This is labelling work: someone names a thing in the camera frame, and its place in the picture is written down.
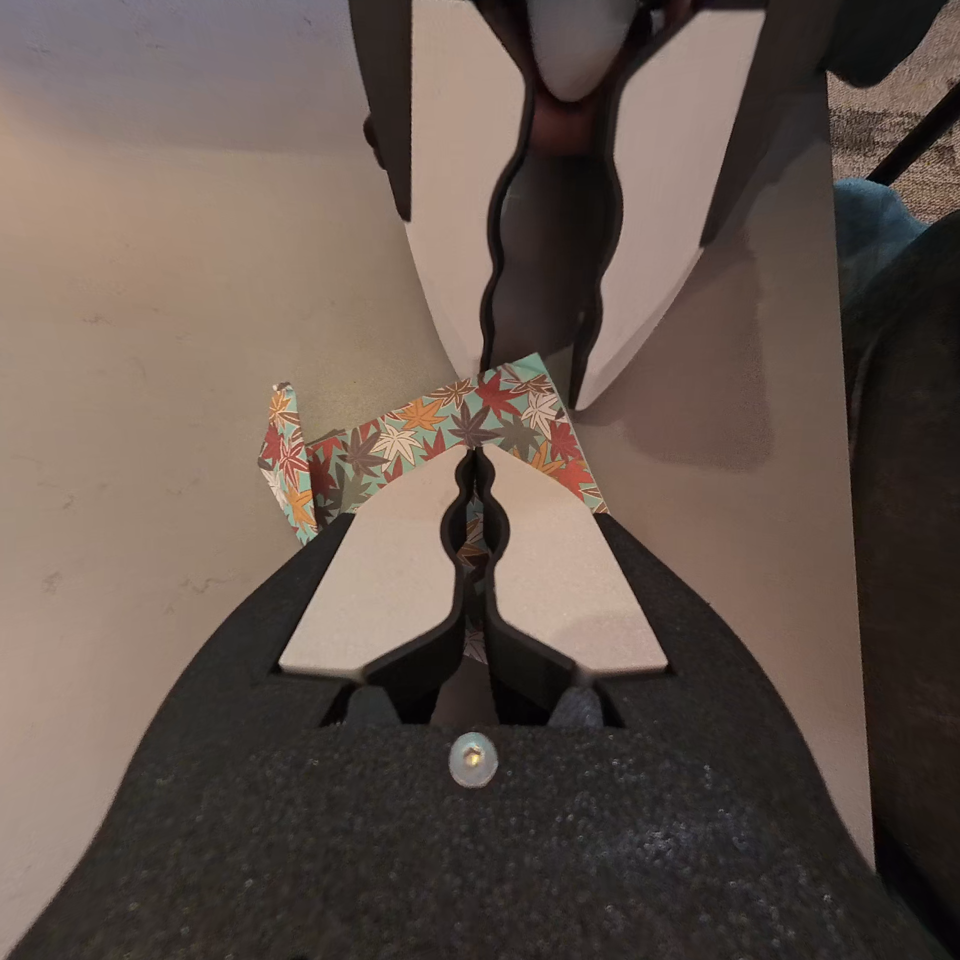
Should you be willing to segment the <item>person's dark trouser leg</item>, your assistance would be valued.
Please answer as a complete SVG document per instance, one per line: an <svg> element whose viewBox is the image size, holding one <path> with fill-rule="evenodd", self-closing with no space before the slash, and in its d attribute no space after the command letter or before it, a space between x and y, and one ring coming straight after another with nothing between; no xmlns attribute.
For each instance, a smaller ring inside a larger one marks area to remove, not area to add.
<svg viewBox="0 0 960 960"><path fill-rule="evenodd" d="M959 214L844 309L876 862L958 958Z"/></svg>

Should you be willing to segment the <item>leaf-patterned origami paper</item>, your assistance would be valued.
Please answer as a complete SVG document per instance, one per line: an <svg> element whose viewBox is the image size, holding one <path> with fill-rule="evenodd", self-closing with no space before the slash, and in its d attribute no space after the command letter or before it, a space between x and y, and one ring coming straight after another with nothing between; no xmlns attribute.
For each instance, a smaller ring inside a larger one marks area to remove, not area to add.
<svg viewBox="0 0 960 960"><path fill-rule="evenodd" d="M608 510L570 412L536 353L312 440L294 387L275 384L257 466L306 545L387 485L469 441L493 443L556 480L594 514Z"/></svg>

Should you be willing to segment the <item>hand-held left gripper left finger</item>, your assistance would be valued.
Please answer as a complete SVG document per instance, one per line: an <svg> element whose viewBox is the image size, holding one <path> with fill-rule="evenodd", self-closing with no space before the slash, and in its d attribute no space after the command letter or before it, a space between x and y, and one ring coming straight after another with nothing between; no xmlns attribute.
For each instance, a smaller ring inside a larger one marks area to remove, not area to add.
<svg viewBox="0 0 960 960"><path fill-rule="evenodd" d="M400 719L426 723L464 656L473 491L474 451L452 447L359 507L279 670L380 688Z"/></svg>

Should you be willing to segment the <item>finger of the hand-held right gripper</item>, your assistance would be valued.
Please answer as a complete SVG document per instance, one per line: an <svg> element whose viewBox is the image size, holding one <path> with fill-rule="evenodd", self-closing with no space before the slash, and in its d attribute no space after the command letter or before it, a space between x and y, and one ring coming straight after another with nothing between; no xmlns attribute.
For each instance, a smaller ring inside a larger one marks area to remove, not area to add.
<svg viewBox="0 0 960 960"><path fill-rule="evenodd" d="M530 138L537 69L523 2L414 1L405 230L458 374L490 362L499 220Z"/></svg>
<svg viewBox="0 0 960 960"><path fill-rule="evenodd" d="M609 234L575 342L570 407L588 409L665 317L706 245L754 60L754 2L702 2L635 53L609 93Z"/></svg>

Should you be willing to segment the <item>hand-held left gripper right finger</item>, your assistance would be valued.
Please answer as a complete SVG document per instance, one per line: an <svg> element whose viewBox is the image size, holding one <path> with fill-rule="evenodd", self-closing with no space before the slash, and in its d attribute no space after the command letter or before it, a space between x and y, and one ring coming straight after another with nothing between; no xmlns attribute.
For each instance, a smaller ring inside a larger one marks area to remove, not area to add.
<svg viewBox="0 0 960 960"><path fill-rule="evenodd" d="M475 452L490 551L484 640L504 726L547 726L588 690L668 674L669 661L613 547L572 491L499 447Z"/></svg>

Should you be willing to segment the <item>black chair leg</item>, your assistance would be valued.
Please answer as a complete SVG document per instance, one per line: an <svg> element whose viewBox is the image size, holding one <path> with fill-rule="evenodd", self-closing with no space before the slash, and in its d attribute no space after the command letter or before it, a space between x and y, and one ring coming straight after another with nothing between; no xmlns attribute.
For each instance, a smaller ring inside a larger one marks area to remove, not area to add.
<svg viewBox="0 0 960 960"><path fill-rule="evenodd" d="M959 82L956 82L882 162L876 165L866 180L881 186L892 186L909 167L947 134L958 120Z"/></svg>

